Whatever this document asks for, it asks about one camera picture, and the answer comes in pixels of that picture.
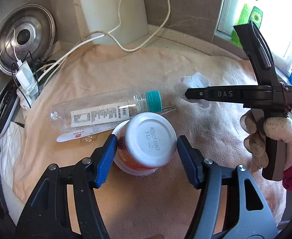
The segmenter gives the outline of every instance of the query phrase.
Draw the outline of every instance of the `teal cap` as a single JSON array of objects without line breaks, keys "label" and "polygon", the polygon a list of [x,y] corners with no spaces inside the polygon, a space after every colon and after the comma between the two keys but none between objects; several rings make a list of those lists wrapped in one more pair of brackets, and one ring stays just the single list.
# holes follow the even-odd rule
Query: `teal cap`
[{"label": "teal cap", "polygon": [[162,111],[161,96],[160,96],[159,91],[146,92],[146,99],[147,99],[148,110],[150,112]]}]

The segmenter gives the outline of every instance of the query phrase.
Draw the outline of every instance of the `towel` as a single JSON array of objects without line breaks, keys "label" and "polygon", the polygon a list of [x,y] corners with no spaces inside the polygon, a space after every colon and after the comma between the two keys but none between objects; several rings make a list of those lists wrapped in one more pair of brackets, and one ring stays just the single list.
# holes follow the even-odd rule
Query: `towel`
[{"label": "towel", "polygon": [[[76,164],[102,146],[111,133],[100,133],[97,139],[87,141],[57,143],[60,133],[51,128],[49,119],[52,105],[129,87],[159,90],[163,106],[176,105],[177,111],[165,117],[177,136],[186,135],[204,157],[222,166],[244,164],[249,167],[252,156],[243,145],[247,133],[239,123],[247,109],[239,104],[216,102],[203,109],[174,93],[176,81],[195,72],[207,77],[211,85],[256,84],[248,61],[159,48],[126,53],[117,46],[88,44],[81,47],[67,59],[32,105],[25,123],[22,151],[14,166],[13,191],[26,203],[49,164],[56,163],[60,167]],[[260,171],[253,177],[278,223],[286,202],[282,182],[265,180]],[[139,239],[155,234],[183,238],[200,193],[189,184],[177,153],[168,165],[145,177],[126,174],[112,164],[106,183],[94,192],[110,237],[118,239]],[[79,232],[72,186],[68,189],[68,199],[72,230]],[[225,205],[226,188],[223,188],[216,232],[222,230]]]}]

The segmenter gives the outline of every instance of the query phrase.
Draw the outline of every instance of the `upside-down container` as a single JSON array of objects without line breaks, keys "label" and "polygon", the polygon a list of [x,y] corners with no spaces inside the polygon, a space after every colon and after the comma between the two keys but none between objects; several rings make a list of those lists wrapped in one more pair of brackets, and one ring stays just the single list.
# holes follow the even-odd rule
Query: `upside-down container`
[{"label": "upside-down container", "polygon": [[118,138],[115,164],[136,176],[149,175],[166,165],[177,149],[174,128],[156,113],[138,114],[119,124],[113,134]]}]

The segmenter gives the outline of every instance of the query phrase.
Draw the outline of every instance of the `metal pot lid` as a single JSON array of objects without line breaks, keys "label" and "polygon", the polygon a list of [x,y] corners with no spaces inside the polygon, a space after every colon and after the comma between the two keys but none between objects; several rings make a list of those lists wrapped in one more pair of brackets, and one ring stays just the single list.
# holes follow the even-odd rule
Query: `metal pot lid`
[{"label": "metal pot lid", "polygon": [[[44,60],[53,45],[54,37],[54,19],[48,9],[37,4],[26,4],[16,8],[0,27],[0,70],[11,75],[11,65],[16,63],[14,46],[21,61],[29,50],[33,59]],[[31,63],[30,54],[26,60]]]}]

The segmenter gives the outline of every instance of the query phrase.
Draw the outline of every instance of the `screw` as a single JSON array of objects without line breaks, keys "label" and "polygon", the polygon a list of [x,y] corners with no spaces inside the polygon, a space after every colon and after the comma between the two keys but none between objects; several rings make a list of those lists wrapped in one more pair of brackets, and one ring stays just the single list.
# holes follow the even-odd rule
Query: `screw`
[{"label": "screw", "polygon": [[212,164],[213,161],[212,161],[211,159],[209,159],[209,158],[205,158],[205,159],[204,159],[204,163],[205,163],[205,164]]},{"label": "screw", "polygon": [[50,165],[48,166],[48,169],[49,169],[50,171],[55,170],[55,169],[56,169],[56,164],[50,164]]},{"label": "screw", "polygon": [[83,160],[82,160],[82,163],[83,164],[90,164],[91,163],[91,159],[89,157],[85,157]]},{"label": "screw", "polygon": [[246,170],[246,167],[242,164],[238,165],[238,170],[241,172],[244,172]]}]

